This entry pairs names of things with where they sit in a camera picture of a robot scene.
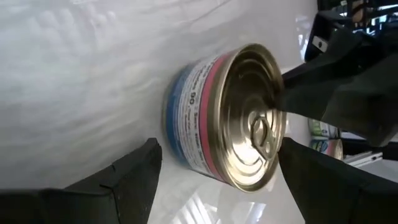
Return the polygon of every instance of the blue label stripe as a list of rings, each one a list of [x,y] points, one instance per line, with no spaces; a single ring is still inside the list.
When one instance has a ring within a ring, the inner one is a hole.
[[[180,76],[176,79],[172,86],[166,107],[166,133],[172,150],[181,161],[188,165],[187,159],[182,151],[181,142],[178,135],[178,108],[180,107],[180,99],[182,89],[194,65],[185,67]]]

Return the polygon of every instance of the can label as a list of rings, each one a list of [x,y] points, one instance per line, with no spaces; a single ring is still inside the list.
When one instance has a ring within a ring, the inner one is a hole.
[[[318,151],[318,152],[321,152],[321,153],[323,153],[323,154],[326,154],[326,155],[331,155],[330,154],[330,151],[331,151],[331,144],[330,144],[330,141],[322,141],[322,140],[313,140],[312,142],[311,142],[311,148],[313,148],[313,149],[315,149],[316,151]]]
[[[193,170],[221,179],[210,154],[207,111],[216,72],[225,57],[187,66],[171,89],[166,132],[177,157]]]
[[[316,136],[334,137],[335,135],[330,132],[333,127],[321,121],[310,120],[310,127],[312,134]]]

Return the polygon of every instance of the white label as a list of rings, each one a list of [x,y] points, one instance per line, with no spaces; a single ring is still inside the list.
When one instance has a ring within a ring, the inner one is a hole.
[[[203,154],[200,133],[199,113],[203,87],[210,69],[218,57],[209,61],[202,61],[195,65],[188,78],[185,80],[181,92],[180,103],[178,104],[178,131],[180,143],[188,163],[199,172],[214,176],[205,160]]]
[[[325,124],[324,122],[320,122],[320,126],[321,126],[322,135],[327,136],[327,137],[331,137],[330,136],[330,130],[329,130],[329,124]]]

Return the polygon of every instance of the pink label stripe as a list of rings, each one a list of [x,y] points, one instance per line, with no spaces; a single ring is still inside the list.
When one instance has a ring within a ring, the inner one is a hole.
[[[210,153],[210,144],[209,144],[208,133],[207,133],[207,127],[208,127],[207,126],[207,111],[208,111],[207,109],[208,109],[210,91],[213,86],[214,77],[215,77],[218,69],[220,68],[221,63],[226,58],[226,56],[227,55],[220,57],[209,71],[209,74],[207,76],[205,86],[203,87],[203,92],[201,95],[200,114],[199,114],[199,129],[200,129],[200,141],[201,141],[202,150],[205,155],[207,165],[209,166],[211,172],[217,179],[219,179],[221,181],[225,181],[225,180],[218,173],[218,171],[214,165],[213,158],[211,157],[211,153]]]

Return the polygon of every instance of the green can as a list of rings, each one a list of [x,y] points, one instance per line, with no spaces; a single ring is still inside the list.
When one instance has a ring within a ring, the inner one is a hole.
[[[310,127],[311,133],[314,136],[321,136],[326,138],[338,137],[338,129],[332,125],[314,119],[309,119],[308,125]]]

